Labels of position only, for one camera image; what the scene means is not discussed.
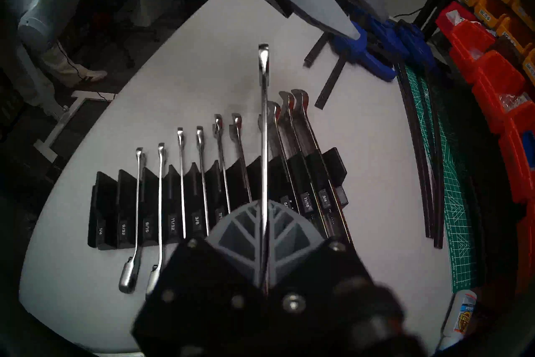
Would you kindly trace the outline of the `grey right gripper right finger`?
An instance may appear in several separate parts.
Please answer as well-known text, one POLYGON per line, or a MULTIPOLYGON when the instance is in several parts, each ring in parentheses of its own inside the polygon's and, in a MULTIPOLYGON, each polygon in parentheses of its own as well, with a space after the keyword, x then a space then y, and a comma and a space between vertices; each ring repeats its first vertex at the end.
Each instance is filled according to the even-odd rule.
POLYGON ((376 284, 354 247, 324 239, 280 203, 269 217, 269 340, 398 340, 401 305, 376 284))

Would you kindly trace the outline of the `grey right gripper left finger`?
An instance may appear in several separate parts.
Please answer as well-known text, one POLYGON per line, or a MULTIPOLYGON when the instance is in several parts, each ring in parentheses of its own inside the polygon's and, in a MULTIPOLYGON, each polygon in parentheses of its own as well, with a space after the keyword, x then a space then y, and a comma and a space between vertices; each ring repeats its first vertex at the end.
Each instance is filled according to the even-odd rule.
POLYGON ((138 313, 139 346, 263 346, 257 282, 258 203, 181 242, 138 313))

